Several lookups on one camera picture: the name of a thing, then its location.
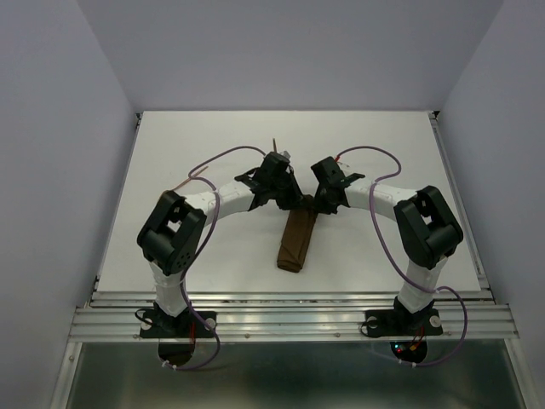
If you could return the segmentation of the brown cloth napkin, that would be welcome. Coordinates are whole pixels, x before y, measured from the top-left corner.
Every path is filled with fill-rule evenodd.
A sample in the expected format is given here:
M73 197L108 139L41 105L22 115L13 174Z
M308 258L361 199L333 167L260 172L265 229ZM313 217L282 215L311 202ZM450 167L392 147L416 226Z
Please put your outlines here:
M303 269L317 216L312 195L305 195L302 207L290 211L278 250L279 269L291 273Z

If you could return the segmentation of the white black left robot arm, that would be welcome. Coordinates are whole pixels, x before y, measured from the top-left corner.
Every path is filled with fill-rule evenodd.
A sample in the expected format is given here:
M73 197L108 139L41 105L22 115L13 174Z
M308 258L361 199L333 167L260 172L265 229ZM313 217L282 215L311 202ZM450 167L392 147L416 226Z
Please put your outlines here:
M196 317L183 297L185 277L216 223L270 201L280 210L299 210L310 204L290 160L280 153L268 153L260 166L219 188L212 186L208 192L188 196L174 190L162 193L137 236L156 288L153 309L144 322L172 336L187 331Z

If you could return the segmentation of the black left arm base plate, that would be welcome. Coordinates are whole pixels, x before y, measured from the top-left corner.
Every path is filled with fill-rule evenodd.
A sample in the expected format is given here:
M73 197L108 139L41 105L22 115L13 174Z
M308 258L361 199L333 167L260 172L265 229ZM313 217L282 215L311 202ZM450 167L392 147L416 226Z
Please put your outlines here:
M212 339L212 331L188 310L174 318L154 308L139 308L135 317L140 321L140 337L144 339Z

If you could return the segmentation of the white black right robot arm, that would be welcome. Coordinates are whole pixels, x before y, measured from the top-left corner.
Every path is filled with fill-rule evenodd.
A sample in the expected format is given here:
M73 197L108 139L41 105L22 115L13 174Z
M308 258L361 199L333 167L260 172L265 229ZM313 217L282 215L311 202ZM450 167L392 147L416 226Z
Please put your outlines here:
M385 318L376 317L377 326L411 332L427 324L440 272L463 241L462 228L440 190L431 185L417 190L385 185L383 182L399 175L401 169L372 180L332 157L312 165L311 170L318 181L316 210L327 215L335 214L340 206L367 210L388 261L404 281L393 308ZM396 222L408 257L406 270L387 248L378 216Z

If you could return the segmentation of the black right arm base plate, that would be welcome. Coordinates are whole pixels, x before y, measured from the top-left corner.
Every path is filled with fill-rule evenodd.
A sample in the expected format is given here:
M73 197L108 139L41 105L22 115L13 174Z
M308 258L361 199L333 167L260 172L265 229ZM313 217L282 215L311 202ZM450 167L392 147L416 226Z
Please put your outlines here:
M367 310L359 329L363 335L371 338L415 335L435 337L444 332L439 312L434 308L417 314L394 309Z

